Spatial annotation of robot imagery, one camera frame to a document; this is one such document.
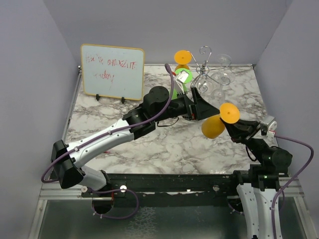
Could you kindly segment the orange plastic glass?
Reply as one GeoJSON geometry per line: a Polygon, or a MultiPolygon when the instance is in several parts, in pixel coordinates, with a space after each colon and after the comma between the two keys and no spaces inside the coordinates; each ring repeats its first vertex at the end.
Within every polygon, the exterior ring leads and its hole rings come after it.
{"type": "Polygon", "coordinates": [[[175,71],[178,69],[187,69],[189,70],[188,64],[192,60],[192,55],[187,50],[180,50],[175,53],[174,60],[177,64],[175,71]]]}
{"type": "Polygon", "coordinates": [[[240,119],[240,111],[232,103],[223,103],[219,108],[219,113],[204,121],[201,126],[203,135],[214,139],[220,136],[225,130],[225,124],[234,124],[240,119]]]}

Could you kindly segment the clear tall glass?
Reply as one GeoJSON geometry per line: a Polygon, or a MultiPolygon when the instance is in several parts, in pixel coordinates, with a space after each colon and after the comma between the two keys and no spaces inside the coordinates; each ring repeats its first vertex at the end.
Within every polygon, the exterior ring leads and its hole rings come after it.
{"type": "Polygon", "coordinates": [[[211,80],[198,80],[195,83],[195,87],[197,88],[198,92],[201,94],[206,94],[206,95],[210,95],[213,91],[213,83],[211,80]]]}

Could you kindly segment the clear wine glass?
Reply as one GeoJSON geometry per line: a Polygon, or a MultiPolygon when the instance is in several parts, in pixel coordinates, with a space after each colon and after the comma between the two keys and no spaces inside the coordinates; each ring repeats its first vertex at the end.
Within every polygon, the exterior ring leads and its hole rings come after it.
{"type": "Polygon", "coordinates": [[[211,78],[217,83],[217,86],[212,92],[215,100],[223,102],[225,100],[224,86],[228,86],[234,81],[234,77],[230,72],[219,72],[212,74],[211,78]]]}

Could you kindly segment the clear short glass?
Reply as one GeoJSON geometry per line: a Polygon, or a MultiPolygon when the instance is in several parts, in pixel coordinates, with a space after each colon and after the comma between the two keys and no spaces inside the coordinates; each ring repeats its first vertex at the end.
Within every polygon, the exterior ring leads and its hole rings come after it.
{"type": "Polygon", "coordinates": [[[220,63],[220,67],[214,71],[214,73],[211,75],[211,78],[225,81],[228,78],[226,69],[231,65],[232,59],[227,54],[219,54],[217,56],[217,60],[220,63]]]}

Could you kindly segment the green plastic wine glass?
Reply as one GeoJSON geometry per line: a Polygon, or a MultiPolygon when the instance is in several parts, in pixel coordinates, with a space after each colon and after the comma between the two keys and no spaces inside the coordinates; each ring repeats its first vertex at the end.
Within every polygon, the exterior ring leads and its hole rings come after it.
{"type": "MultiPolygon", "coordinates": [[[[185,86],[186,86],[186,89],[187,89],[187,84],[191,82],[192,80],[192,72],[190,70],[187,70],[187,69],[178,69],[176,70],[175,72],[172,72],[172,75],[173,75],[173,78],[175,77],[176,73],[179,73],[181,70],[186,70],[188,73],[189,73],[189,77],[187,78],[187,80],[185,81],[185,86]]],[[[177,99],[177,97],[180,96],[180,95],[177,95],[176,91],[174,90],[173,88],[173,92],[172,92],[172,100],[175,100],[177,99]]]]}

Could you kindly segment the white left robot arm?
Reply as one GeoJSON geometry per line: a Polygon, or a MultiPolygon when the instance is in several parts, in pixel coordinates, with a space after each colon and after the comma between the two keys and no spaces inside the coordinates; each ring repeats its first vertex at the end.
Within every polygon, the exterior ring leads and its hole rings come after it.
{"type": "Polygon", "coordinates": [[[78,142],[54,143],[51,155],[53,171],[62,189],[82,185],[106,196],[110,184],[106,173],[86,166],[91,159],[126,142],[143,137],[156,128],[156,122],[184,117],[203,120],[219,114],[219,109],[202,98],[197,88],[191,88],[192,99],[183,94],[172,100],[168,89],[155,86],[144,96],[138,107],[130,110],[110,127],[78,142]]]}

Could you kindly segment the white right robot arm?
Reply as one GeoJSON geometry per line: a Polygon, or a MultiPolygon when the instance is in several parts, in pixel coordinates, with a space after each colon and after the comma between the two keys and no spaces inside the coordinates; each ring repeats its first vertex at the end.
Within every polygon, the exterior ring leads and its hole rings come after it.
{"type": "Polygon", "coordinates": [[[265,138],[274,137],[277,122],[267,116],[262,121],[238,120],[224,124],[231,140],[251,151],[258,164],[248,172],[234,171],[230,191],[239,195],[250,239],[279,239],[282,237],[276,193],[280,176],[287,176],[292,155],[277,146],[269,146],[265,138]]]}

